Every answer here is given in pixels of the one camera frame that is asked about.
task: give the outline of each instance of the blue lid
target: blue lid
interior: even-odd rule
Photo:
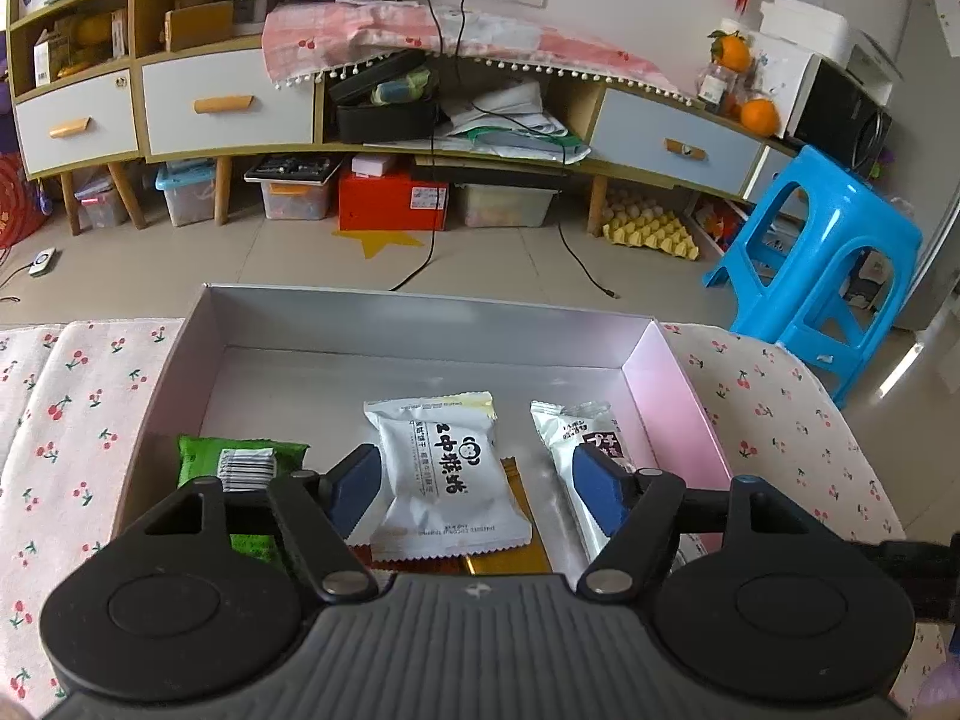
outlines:
[[[187,170],[170,170],[168,165],[164,165],[160,168],[160,172],[157,172],[157,189],[165,191],[188,187],[203,181],[212,181],[216,175],[217,167],[212,159],[204,162],[203,165],[189,167]]]

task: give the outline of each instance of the stool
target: stool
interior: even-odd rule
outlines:
[[[784,255],[767,247],[763,235],[798,188],[809,198],[808,219]],[[731,331],[782,343],[804,362],[834,373],[840,382],[832,396],[841,406],[906,300],[922,240],[912,221],[807,146],[757,204],[723,259],[704,276],[704,285],[730,280],[738,302]],[[840,289],[866,248],[885,255],[894,275],[883,306],[863,330]],[[776,271],[770,284],[761,283],[754,261]],[[846,343],[822,332],[831,319]]]

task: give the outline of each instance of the pink box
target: pink box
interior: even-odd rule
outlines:
[[[354,290],[205,287],[148,411],[120,524],[174,490],[181,433],[308,443],[333,467],[376,443],[363,403],[491,391],[496,448],[514,457],[555,570],[587,566],[530,403],[606,400],[638,466],[726,490],[730,471],[683,367],[649,317]],[[351,541],[379,524],[378,500]]]

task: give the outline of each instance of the red basket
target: red basket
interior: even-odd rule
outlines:
[[[46,220],[20,154],[0,154],[0,248],[34,234]]]

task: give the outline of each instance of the floor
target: floor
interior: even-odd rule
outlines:
[[[425,246],[390,245],[371,260],[357,241],[331,234],[336,220],[267,221],[253,188],[234,190],[230,223],[171,227],[162,197],[145,200],[151,225],[94,230],[71,238],[55,215],[11,252],[0,281],[47,247],[61,251],[50,274],[13,276],[0,298],[0,326],[103,317],[181,317],[203,283],[285,284],[389,290],[426,257]],[[619,299],[589,283],[563,247]],[[709,261],[690,263],[651,250],[612,247],[584,232],[584,209],[560,204],[536,229],[455,228],[437,235],[433,262],[405,292],[464,295],[570,305],[634,314],[664,322],[728,326],[736,300],[705,290]],[[960,531],[960,394],[951,394],[938,367],[960,341],[960,320],[942,313],[919,338],[895,331],[850,398],[845,415],[911,538],[949,541]],[[880,397],[880,386],[906,357],[913,365]]]

